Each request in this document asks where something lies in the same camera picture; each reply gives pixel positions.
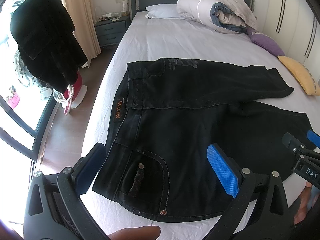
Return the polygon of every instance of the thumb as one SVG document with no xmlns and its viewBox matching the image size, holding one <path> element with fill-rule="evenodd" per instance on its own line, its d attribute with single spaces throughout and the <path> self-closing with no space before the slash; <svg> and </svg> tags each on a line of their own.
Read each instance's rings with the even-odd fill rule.
<svg viewBox="0 0 320 240">
<path fill-rule="evenodd" d="M 161 233 L 160 227 L 146 226 L 140 228 L 124 228 L 108 235 L 111 240 L 156 240 Z"/>
</svg>

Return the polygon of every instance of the wooden floor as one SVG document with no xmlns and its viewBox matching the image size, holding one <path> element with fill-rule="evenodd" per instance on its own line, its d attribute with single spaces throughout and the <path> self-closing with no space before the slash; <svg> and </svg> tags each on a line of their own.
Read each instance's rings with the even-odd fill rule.
<svg viewBox="0 0 320 240">
<path fill-rule="evenodd" d="M 82 144 L 87 129 L 94 101 L 102 78 L 112 59 L 116 47 L 103 49 L 102 53 L 92 59 L 90 68 L 80 70 L 83 84 L 88 91 L 81 104 L 64 115 L 59 106 L 48 135 L 41 171 L 44 174 L 60 172 L 66 166 L 74 166 L 81 157 Z"/>
</svg>

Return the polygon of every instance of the blue gripper pad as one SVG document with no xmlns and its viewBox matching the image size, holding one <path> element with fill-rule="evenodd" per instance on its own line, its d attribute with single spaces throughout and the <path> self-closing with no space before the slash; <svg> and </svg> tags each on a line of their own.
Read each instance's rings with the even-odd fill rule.
<svg viewBox="0 0 320 240">
<path fill-rule="evenodd" d="M 232 164 L 228 160 L 228 157 L 217 144 L 209 145 L 207 157 L 226 193 L 236 198 L 241 179 L 237 177 L 233 171 Z"/>
<path fill-rule="evenodd" d="M 320 148 L 320 136 L 314 131 L 309 130 L 307 132 L 307 138 L 312 141 L 318 148 Z"/>
</svg>

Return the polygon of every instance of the yellow cushion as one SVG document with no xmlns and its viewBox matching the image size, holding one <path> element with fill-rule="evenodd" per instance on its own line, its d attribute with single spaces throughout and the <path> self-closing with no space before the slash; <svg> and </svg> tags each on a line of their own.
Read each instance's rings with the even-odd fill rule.
<svg viewBox="0 0 320 240">
<path fill-rule="evenodd" d="M 278 56 L 278 59 L 289 69 L 307 95 L 320 96 L 320 87 L 318 83 L 303 64 L 285 56 Z"/>
</svg>

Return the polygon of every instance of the nightstand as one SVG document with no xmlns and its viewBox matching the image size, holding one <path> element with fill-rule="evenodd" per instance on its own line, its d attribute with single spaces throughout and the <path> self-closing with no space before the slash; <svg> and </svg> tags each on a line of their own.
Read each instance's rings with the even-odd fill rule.
<svg viewBox="0 0 320 240">
<path fill-rule="evenodd" d="M 105 20 L 97 22 L 94 26 L 100 47 L 118 44 L 130 26 L 130 16 L 122 16 L 112 22 Z"/>
</svg>

